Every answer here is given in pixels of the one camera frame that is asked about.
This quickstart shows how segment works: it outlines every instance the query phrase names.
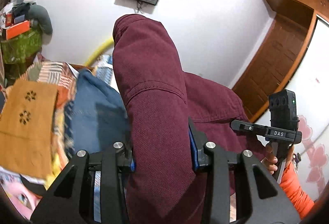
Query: wooden door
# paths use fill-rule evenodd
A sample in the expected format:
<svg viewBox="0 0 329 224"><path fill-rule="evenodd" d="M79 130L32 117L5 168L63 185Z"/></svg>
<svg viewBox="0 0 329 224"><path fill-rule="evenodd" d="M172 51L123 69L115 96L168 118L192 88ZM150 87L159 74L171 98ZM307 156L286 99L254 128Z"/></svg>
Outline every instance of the wooden door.
<svg viewBox="0 0 329 224"><path fill-rule="evenodd" d="M233 87L249 119L266 103L295 61L307 34L306 28L277 14L246 71Z"/></svg>

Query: yellow pipe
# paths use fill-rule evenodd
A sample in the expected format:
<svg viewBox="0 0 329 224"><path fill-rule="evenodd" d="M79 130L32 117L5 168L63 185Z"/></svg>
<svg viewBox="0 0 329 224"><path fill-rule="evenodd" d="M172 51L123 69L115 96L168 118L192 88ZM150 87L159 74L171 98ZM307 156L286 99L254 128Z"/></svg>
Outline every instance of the yellow pipe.
<svg viewBox="0 0 329 224"><path fill-rule="evenodd" d="M113 37L109 38L107 41L105 41L102 45L100 45L93 53L89 56L88 60L83 64L84 66L91 66L96 59L105 52L109 47L111 47L114 44Z"/></svg>

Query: handle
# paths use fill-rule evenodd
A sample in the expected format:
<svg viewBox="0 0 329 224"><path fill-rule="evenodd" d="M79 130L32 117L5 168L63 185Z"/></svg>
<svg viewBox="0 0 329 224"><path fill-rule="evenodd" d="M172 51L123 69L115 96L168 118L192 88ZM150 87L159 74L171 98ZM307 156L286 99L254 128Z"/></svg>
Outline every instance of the handle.
<svg viewBox="0 0 329 224"><path fill-rule="evenodd" d="M100 204L102 223L129 223L126 201L118 175L118 156L125 152L125 144L116 142L103 152Z"/></svg>
<svg viewBox="0 0 329 224"><path fill-rule="evenodd" d="M206 196L201 223L229 223L230 178L227 152L213 142L204 144L204 152L212 159L212 170L207 176Z"/></svg>
<svg viewBox="0 0 329 224"><path fill-rule="evenodd" d="M274 171L273 177L279 184L281 183L283 171L285 169L289 145L290 144L286 142L280 142L280 143L272 142L272 149L273 149L272 153L278 159L278 162L276 163L278 170Z"/></svg>

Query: brown cardboard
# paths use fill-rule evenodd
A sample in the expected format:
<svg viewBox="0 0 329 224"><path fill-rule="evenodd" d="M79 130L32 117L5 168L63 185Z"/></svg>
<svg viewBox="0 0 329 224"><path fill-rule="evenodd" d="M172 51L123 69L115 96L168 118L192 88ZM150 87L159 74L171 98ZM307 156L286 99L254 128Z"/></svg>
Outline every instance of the brown cardboard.
<svg viewBox="0 0 329 224"><path fill-rule="evenodd" d="M45 179L51 172L51 127L57 86L17 80L0 120L0 165Z"/></svg>

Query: cable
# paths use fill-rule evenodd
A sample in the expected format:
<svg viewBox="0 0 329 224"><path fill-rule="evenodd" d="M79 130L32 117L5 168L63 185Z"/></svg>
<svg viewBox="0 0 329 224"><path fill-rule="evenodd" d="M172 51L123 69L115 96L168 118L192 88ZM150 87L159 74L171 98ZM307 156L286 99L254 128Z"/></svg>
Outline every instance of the cable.
<svg viewBox="0 0 329 224"><path fill-rule="evenodd" d="M136 7L136 9L134 9L134 12L135 12L136 14L138 14L138 13L143 14L143 12L142 12L142 6L143 6L143 2L137 0L137 7Z"/></svg>

